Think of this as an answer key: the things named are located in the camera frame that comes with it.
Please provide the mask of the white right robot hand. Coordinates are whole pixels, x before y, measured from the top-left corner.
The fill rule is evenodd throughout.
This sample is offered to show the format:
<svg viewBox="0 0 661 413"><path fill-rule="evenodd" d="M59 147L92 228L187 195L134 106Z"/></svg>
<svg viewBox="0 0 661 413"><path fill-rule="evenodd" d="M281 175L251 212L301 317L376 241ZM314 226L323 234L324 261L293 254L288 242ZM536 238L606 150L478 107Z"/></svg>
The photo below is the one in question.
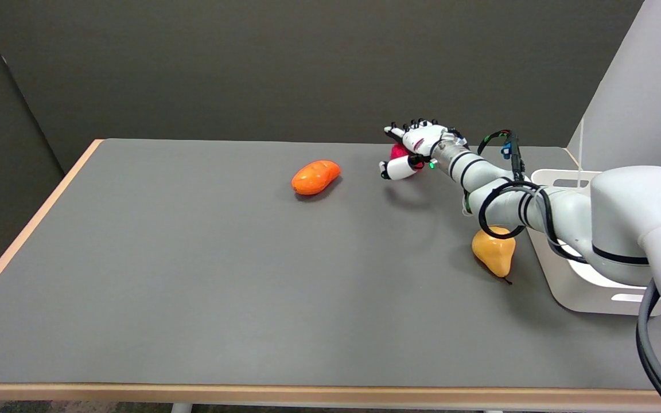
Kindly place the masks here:
<svg viewBox="0 0 661 413"><path fill-rule="evenodd" d="M457 129L440 125L436 120L420 118L401 127L393 122L384 128L384 133L402 152L401 156L379 163L380 176L384 180L405 180L419 172L433 160L434 151L443 143L467 146Z"/></svg>

